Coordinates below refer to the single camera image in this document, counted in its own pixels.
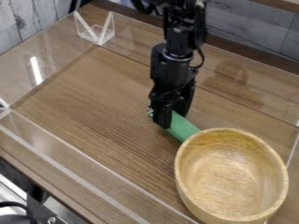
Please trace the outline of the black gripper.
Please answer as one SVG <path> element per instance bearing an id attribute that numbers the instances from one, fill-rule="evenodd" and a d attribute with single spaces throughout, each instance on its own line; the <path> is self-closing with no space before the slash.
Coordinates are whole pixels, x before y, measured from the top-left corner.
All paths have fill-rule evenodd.
<path id="1" fill-rule="evenodd" d="M 151 79 L 148 114 L 153 122 L 168 129 L 172 111 L 187 116 L 195 93 L 195 72 L 191 69 L 193 53 L 175 56 L 167 52 L 165 43 L 157 44 L 151 52 Z"/>

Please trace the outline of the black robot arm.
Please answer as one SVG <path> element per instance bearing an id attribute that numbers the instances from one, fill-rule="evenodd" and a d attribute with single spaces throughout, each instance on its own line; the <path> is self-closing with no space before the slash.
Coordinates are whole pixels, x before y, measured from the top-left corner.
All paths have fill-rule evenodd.
<path id="1" fill-rule="evenodd" d="M 196 75 L 204 64 L 201 46 L 207 39 L 207 0 L 131 0 L 136 10 L 163 17 L 164 42 L 151 51 L 153 88 L 149 111 L 153 122 L 168 129 L 173 112 L 187 116 Z"/>

